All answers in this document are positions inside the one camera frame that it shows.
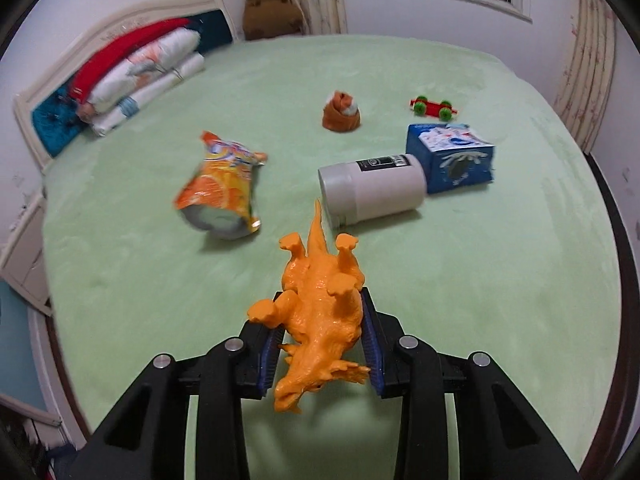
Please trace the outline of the orange dinosaur toy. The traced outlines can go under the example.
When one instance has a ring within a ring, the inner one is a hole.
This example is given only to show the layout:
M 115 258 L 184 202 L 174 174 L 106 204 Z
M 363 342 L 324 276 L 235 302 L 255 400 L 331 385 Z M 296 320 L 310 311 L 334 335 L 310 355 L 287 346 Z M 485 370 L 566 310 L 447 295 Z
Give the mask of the orange dinosaur toy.
M 329 252 L 322 229 L 322 206 L 314 203 L 308 237 L 290 233 L 279 240 L 290 253 L 276 299 L 262 299 L 247 310 L 252 323 L 268 328 L 282 326 L 293 339 L 280 347 L 288 371 L 273 393 L 277 412 L 299 411 L 298 402 L 329 382 L 363 384 L 370 368 L 345 360 L 362 334 L 361 291 L 366 278 L 354 249 L 358 238 L 348 233 L 335 239 L 336 254 Z

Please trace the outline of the orange chip bag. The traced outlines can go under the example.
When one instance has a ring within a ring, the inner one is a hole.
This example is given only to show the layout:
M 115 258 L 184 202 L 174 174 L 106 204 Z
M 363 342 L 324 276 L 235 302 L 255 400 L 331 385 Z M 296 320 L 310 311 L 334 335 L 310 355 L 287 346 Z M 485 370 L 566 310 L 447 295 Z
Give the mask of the orange chip bag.
M 253 211 L 255 169 L 268 155 L 204 131 L 203 161 L 174 199 L 174 208 L 195 229 L 220 240 L 256 233 L 262 222 Z

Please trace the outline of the white cylindrical jar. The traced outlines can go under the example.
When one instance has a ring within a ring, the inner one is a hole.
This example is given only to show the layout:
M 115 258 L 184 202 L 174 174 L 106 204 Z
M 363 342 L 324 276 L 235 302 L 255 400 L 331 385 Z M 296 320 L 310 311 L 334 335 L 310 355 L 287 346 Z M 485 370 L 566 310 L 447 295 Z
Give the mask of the white cylindrical jar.
M 318 169 L 318 178 L 334 230 L 416 209 L 426 196 L 423 168 L 410 154 L 325 166 Z

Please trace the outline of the blue tissue box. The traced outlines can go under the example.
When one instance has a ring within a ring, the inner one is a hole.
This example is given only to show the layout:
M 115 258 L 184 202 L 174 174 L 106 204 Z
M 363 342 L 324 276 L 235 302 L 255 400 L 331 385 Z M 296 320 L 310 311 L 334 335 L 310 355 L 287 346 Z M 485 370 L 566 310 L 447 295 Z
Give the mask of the blue tissue box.
M 408 125 L 406 153 L 420 162 L 428 194 L 494 180 L 495 147 L 479 138 L 468 125 Z

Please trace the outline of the red green toy car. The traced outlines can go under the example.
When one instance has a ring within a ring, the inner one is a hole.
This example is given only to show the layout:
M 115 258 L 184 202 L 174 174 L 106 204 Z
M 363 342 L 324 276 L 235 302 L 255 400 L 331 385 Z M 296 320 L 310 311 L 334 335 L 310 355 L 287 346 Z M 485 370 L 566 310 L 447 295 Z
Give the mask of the red green toy car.
M 426 96 L 417 96 L 409 102 L 413 114 L 421 117 L 438 118 L 441 122 L 450 122 L 458 114 L 448 101 L 433 102 Z

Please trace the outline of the brown hamster plush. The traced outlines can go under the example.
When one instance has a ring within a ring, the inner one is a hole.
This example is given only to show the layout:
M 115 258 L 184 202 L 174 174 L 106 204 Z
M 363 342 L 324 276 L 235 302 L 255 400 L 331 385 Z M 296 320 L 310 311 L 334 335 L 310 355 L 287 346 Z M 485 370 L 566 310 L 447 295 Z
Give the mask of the brown hamster plush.
M 354 98 L 336 90 L 323 107 L 321 123 L 323 128 L 337 133 L 348 133 L 359 128 L 360 110 Z

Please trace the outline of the white nightstand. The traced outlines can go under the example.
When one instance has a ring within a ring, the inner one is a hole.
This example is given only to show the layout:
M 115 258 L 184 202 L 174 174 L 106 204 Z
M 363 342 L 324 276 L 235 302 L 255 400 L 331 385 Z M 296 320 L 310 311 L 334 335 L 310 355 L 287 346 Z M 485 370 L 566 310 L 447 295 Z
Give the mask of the white nightstand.
M 2 250 L 1 277 L 31 307 L 51 316 L 42 232 L 46 211 L 46 198 L 39 191 L 26 207 Z

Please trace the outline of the right floral curtain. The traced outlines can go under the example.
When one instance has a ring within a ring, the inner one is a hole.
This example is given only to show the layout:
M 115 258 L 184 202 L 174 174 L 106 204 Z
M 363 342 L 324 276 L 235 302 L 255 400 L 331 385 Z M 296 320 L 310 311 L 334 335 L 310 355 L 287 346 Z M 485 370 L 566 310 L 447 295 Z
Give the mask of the right floral curtain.
M 605 0 L 572 0 L 570 43 L 553 108 L 579 148 L 596 143 L 614 76 L 616 17 Z

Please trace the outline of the red pillow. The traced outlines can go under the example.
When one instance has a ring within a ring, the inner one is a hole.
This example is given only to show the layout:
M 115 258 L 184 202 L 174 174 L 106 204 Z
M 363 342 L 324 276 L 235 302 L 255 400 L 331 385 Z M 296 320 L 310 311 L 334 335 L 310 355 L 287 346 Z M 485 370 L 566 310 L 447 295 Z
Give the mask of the red pillow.
M 88 59 L 67 86 L 67 95 L 77 104 L 85 103 L 91 90 L 119 62 L 153 40 L 190 24 L 188 18 L 168 18 L 125 32 Z

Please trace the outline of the floral white pillow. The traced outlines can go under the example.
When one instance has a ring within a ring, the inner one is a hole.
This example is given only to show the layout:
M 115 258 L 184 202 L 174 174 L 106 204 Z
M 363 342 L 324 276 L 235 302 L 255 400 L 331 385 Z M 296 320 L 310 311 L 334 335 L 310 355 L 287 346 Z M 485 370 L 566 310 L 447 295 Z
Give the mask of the floral white pillow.
M 135 50 L 101 76 L 88 96 L 78 101 L 77 116 L 91 122 L 94 116 L 108 112 L 120 99 L 176 67 L 200 41 L 196 30 L 180 27 Z

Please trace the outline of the brown plush bear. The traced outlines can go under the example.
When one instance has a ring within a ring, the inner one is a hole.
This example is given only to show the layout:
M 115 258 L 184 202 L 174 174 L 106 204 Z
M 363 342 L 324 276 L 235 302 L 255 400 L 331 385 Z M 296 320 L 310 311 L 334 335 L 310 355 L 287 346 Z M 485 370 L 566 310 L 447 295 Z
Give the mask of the brown plush bear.
M 301 35 L 304 17 L 291 0 L 245 0 L 242 29 L 247 41 Z

